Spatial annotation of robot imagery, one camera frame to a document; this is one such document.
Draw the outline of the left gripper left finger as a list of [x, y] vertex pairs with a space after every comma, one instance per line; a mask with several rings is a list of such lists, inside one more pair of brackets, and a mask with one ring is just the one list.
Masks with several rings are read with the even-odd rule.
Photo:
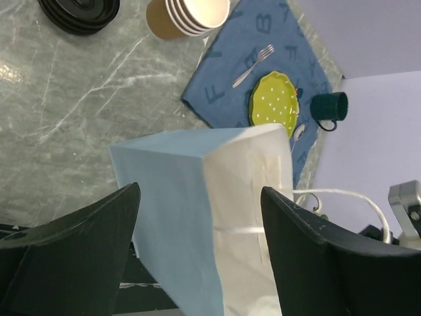
[[1, 239], [2, 315], [112, 315], [141, 199], [129, 184]]

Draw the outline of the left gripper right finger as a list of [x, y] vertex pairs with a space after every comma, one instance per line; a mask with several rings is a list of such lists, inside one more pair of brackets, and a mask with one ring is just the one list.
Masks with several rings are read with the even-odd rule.
[[361, 236], [262, 189], [283, 315], [419, 315], [420, 251]]

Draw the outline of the light blue paper bag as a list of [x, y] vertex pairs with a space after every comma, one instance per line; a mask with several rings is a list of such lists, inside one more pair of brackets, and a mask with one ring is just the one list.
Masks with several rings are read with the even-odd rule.
[[110, 146], [141, 201], [136, 255], [185, 315], [279, 315], [262, 227], [264, 186], [293, 193], [280, 124], [161, 132]]

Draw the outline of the stack of brown paper cups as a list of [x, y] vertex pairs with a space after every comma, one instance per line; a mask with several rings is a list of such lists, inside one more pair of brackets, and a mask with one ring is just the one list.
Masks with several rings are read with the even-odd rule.
[[145, 17], [150, 31], [162, 40], [197, 37], [223, 25], [229, 0], [152, 0]]

